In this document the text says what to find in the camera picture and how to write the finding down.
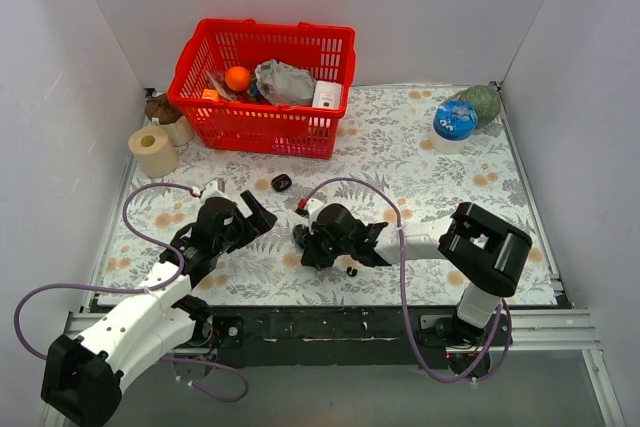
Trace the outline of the plastic-wrapped black earbud case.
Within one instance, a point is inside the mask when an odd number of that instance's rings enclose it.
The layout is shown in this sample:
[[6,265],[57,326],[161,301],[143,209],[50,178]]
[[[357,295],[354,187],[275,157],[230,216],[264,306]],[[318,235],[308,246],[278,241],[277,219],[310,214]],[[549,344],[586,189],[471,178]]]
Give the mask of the plastic-wrapped black earbud case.
[[292,238],[295,245],[303,249],[305,247],[306,238],[308,237],[309,230],[304,225],[296,225],[292,231]]

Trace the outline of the glossy black earbud charging case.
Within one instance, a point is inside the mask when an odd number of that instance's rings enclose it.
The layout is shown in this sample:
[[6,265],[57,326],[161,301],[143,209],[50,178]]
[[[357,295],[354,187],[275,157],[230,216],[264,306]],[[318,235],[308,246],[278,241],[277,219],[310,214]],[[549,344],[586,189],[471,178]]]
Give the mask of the glossy black earbud charging case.
[[292,185],[292,180],[287,174],[279,174],[271,180],[271,187],[276,192],[284,192]]

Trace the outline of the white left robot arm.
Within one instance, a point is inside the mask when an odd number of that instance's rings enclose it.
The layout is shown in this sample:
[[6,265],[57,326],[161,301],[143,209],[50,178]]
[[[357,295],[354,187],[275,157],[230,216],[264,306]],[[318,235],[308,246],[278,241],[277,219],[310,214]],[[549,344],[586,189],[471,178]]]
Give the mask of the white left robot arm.
[[179,229],[134,294],[75,337],[49,347],[42,400],[79,426],[103,426],[126,389],[174,348],[219,345],[223,331],[212,308],[193,289],[230,254],[269,232],[277,222],[249,191],[251,213],[214,191],[194,222]]

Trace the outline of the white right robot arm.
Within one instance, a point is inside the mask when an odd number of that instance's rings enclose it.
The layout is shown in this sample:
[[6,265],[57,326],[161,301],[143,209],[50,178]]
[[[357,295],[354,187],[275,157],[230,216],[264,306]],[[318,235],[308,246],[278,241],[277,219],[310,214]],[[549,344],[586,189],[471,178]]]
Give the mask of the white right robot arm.
[[293,229],[301,264],[317,270],[349,256],[367,267],[403,260],[447,260],[469,281],[452,319],[436,330],[454,344],[475,344],[489,331],[495,309],[515,294],[532,247],[531,237],[480,206],[463,202],[449,217],[397,228],[365,224],[341,204],[309,201],[307,219]]

